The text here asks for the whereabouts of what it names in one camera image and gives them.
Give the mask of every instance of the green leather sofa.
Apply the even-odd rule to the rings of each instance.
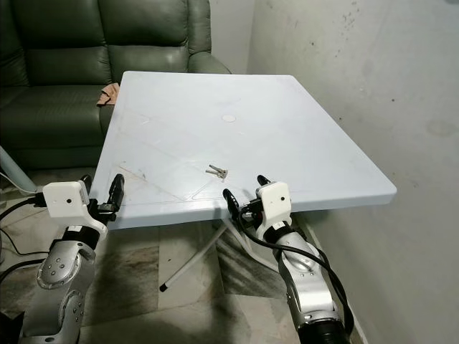
[[[96,166],[126,70],[229,73],[208,0],[1,0],[0,144],[26,169]]]

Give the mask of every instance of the sofa backrest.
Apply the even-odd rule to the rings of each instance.
[[[2,86],[186,72],[190,54],[211,49],[208,0],[1,0],[1,10]]]

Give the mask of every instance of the keys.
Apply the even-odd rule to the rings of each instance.
[[[218,178],[225,179],[226,176],[228,175],[228,170],[224,170],[223,168],[218,168],[213,165],[209,165],[212,170],[206,170],[207,173],[214,174]]]

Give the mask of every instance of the black cable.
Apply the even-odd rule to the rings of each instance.
[[[7,215],[10,215],[13,211],[15,211],[18,208],[21,208],[22,206],[25,206],[26,204],[33,204],[34,203],[34,197],[30,199],[25,199],[23,201],[20,201],[19,203],[14,204],[13,206],[10,206],[7,210],[5,210],[3,213],[0,214],[0,221],[3,220]]]
[[[13,248],[14,248],[14,251],[16,251],[16,253],[19,255],[19,256],[29,256],[30,254],[39,254],[39,253],[49,253],[48,251],[35,251],[35,252],[28,252],[28,253],[22,253],[20,252],[17,247],[16,247],[16,244],[14,243],[13,239],[9,236],[8,233],[6,233],[3,229],[0,228],[0,231],[6,235],[6,237],[9,239],[9,241],[11,242],[11,245],[13,245]]]
[[[313,254],[310,254],[310,253],[308,253],[306,251],[303,251],[302,249],[296,249],[295,247],[290,247],[290,246],[285,246],[285,245],[270,244],[268,242],[264,242],[262,240],[259,240],[258,238],[253,236],[252,233],[250,233],[244,226],[242,215],[244,213],[247,213],[248,210],[249,209],[247,207],[244,207],[244,208],[242,208],[240,210],[239,214],[237,215],[237,222],[238,222],[239,227],[241,228],[241,230],[244,232],[245,235],[247,235],[247,237],[250,240],[252,240],[256,244],[259,244],[259,245],[264,246],[264,247],[268,247],[270,249],[279,249],[279,250],[283,250],[283,251],[289,251],[289,252],[301,254],[304,257],[307,257],[310,260],[313,260],[317,264],[321,265],[328,272],[328,275],[330,276],[330,280],[332,281],[332,283],[334,283],[334,282],[337,283],[337,289],[339,290],[339,292],[337,292],[336,294],[337,294],[341,304],[343,305],[343,309],[344,309],[344,326],[346,328],[346,333],[348,335],[350,335],[352,330],[354,329],[354,316],[352,315],[352,311],[351,311],[351,309],[349,308],[349,306],[347,304],[346,293],[344,292],[343,285],[339,281],[339,278],[336,275],[336,273],[330,267],[330,264],[325,263],[323,260],[321,260],[318,257],[314,256]]]
[[[15,269],[18,269],[20,267],[26,267],[27,265],[39,264],[39,263],[41,263],[43,261],[44,261],[44,259],[27,260],[25,262],[20,262],[20,263],[17,263],[15,265],[9,267],[8,269],[6,269],[5,271],[3,271],[0,274],[0,284],[3,282],[3,280],[6,278],[6,276],[11,274]]]

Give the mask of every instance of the cloth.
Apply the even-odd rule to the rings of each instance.
[[[115,82],[114,84],[109,84],[102,89],[102,94],[100,95],[98,105],[114,105],[116,104],[116,98],[118,98],[118,93],[120,92],[120,85]]]

